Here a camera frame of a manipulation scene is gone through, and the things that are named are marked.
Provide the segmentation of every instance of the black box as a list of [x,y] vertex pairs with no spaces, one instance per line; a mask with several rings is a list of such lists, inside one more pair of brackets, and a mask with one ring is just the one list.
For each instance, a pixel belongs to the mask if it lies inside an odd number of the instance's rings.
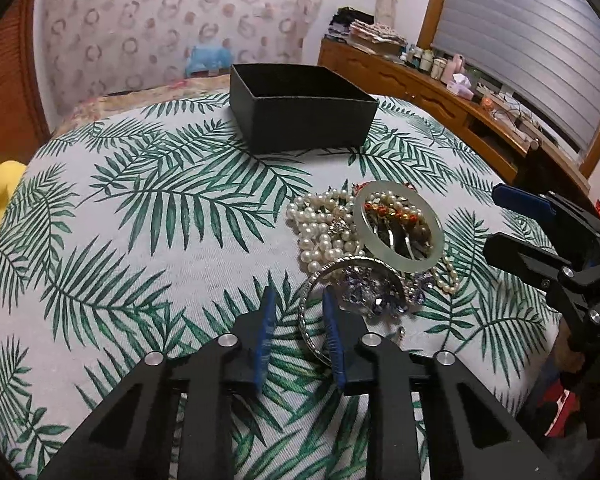
[[361,146],[378,102],[323,66],[231,67],[231,110],[253,153]]

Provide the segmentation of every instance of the wooden door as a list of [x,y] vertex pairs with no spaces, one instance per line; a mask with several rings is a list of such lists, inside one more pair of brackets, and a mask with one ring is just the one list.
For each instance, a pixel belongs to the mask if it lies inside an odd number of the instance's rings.
[[28,164],[49,140],[33,61],[33,0],[15,0],[0,20],[0,162]]

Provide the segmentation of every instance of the gray roller shade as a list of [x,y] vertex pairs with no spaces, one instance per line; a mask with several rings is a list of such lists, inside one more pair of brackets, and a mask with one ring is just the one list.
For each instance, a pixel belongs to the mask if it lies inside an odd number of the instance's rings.
[[600,19],[586,0],[445,0],[433,45],[462,54],[589,146],[600,124]]

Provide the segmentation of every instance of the pearl necklace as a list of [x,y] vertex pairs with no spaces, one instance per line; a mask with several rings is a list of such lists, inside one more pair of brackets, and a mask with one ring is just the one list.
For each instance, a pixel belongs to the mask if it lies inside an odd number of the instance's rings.
[[[356,184],[353,190],[357,193],[363,187],[364,184]],[[422,235],[426,238],[424,229],[428,231],[429,228],[424,223],[422,211],[410,206],[403,197],[396,197],[390,192],[375,193],[373,199],[368,201],[371,207],[376,199],[379,199],[380,204],[386,204],[383,216],[400,215],[399,218],[407,224],[421,223]],[[355,195],[347,190],[330,187],[323,193],[297,196],[286,206],[286,218],[294,222],[298,229],[300,261],[306,264],[309,274],[318,272],[325,264],[344,256],[366,256],[364,244],[358,240],[353,222],[355,200]],[[445,283],[435,267],[430,270],[432,282],[445,294],[455,294],[460,283],[458,273],[448,256],[442,257],[442,264],[448,272],[449,282]]]

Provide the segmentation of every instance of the floral bedspread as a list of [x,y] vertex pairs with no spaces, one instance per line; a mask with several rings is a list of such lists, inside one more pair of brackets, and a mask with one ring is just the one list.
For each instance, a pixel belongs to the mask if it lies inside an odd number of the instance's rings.
[[[360,149],[250,155],[224,92],[94,121],[39,150],[0,228],[0,446],[24,478],[145,354],[195,352],[256,308],[266,285],[280,295],[278,327],[260,398],[233,400],[236,478],[363,478],[367,398],[342,397],[303,347],[306,274],[283,212],[295,195],[368,180],[418,189],[461,279],[452,298],[429,292],[403,318],[403,349],[456,352],[512,413],[520,407],[559,316],[487,266],[482,246],[497,231],[548,241],[493,204],[500,179],[452,132],[378,99]],[[419,421],[428,477],[424,431]]]

